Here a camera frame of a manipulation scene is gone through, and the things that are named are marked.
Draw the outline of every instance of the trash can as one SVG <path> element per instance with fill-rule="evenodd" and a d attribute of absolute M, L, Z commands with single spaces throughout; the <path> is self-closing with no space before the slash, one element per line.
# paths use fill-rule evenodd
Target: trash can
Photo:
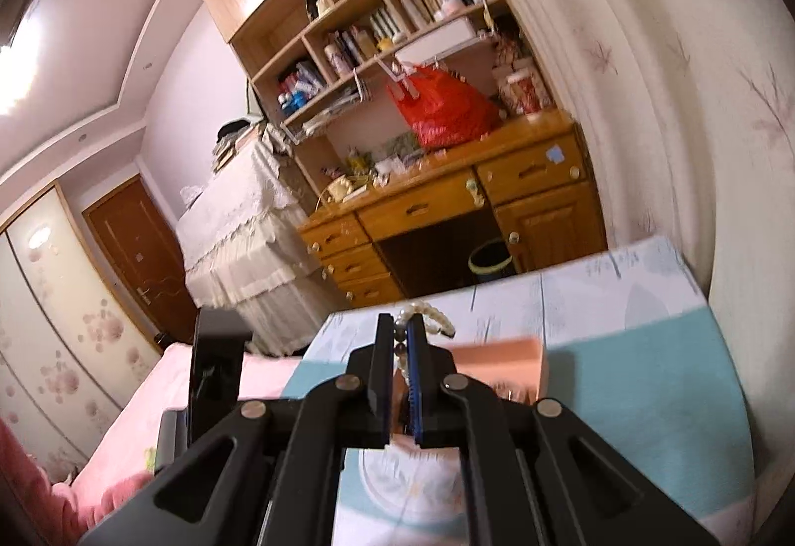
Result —
<path fill-rule="evenodd" d="M 514 260 L 502 239 L 492 239 L 469 256 L 469 269 L 481 284 L 516 274 Z"/>

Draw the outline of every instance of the pink blanket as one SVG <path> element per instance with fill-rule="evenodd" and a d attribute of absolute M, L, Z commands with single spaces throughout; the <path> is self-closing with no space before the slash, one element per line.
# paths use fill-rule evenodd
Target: pink blanket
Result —
<path fill-rule="evenodd" d="M 240 397 L 278 398 L 300 361 L 245 355 Z M 190 368 L 190 346 L 168 347 L 75 479 L 72 488 L 81 505 L 100 503 L 107 488 L 145 469 L 146 450 L 158 444 L 163 411 L 188 404 Z"/>

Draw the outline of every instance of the white storage box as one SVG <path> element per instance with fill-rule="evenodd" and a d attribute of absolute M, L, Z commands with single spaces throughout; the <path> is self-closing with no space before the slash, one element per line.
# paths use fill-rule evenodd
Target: white storage box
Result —
<path fill-rule="evenodd" d="M 432 62 L 436 56 L 442 58 L 451 49 L 455 49 L 476 36 L 477 33 L 468 17 L 460 17 L 460 19 L 451 21 L 428 35 L 420 37 L 416 42 L 408 44 L 396 52 L 395 59 L 404 67 L 419 66 L 426 62 Z"/>

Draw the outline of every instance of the desk drawer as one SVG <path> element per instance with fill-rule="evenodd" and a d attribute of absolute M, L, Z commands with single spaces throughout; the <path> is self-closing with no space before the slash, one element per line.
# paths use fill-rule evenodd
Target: desk drawer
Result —
<path fill-rule="evenodd" d="M 574 136 L 549 140 L 477 166 L 492 205 L 566 185 L 585 177 Z"/>
<path fill-rule="evenodd" d="M 359 220 L 373 240 L 388 239 L 478 210 L 484 204 L 475 175 L 464 170 L 366 207 L 359 211 Z"/>
<path fill-rule="evenodd" d="M 370 242 L 353 214 L 306 230 L 301 233 L 301 238 L 304 239 L 307 250 L 319 257 L 329 256 L 335 252 Z"/>
<path fill-rule="evenodd" d="M 327 256 L 323 259 L 323 266 L 326 274 L 330 275 L 337 284 L 389 272 L 371 243 L 339 252 L 334 256 Z"/>
<path fill-rule="evenodd" d="M 397 282 L 387 273 L 378 277 L 368 277 L 348 281 L 339 287 L 345 293 L 353 308 L 390 304 L 403 299 Z"/>

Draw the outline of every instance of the red plastic bag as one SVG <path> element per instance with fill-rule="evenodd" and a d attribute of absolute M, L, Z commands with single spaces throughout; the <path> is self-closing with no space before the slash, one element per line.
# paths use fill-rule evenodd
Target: red plastic bag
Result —
<path fill-rule="evenodd" d="M 496 104 L 446 71 L 419 67 L 405 81 L 411 91 L 401 86 L 399 96 L 390 86 L 390 95 L 427 151 L 477 140 L 500 124 Z"/>

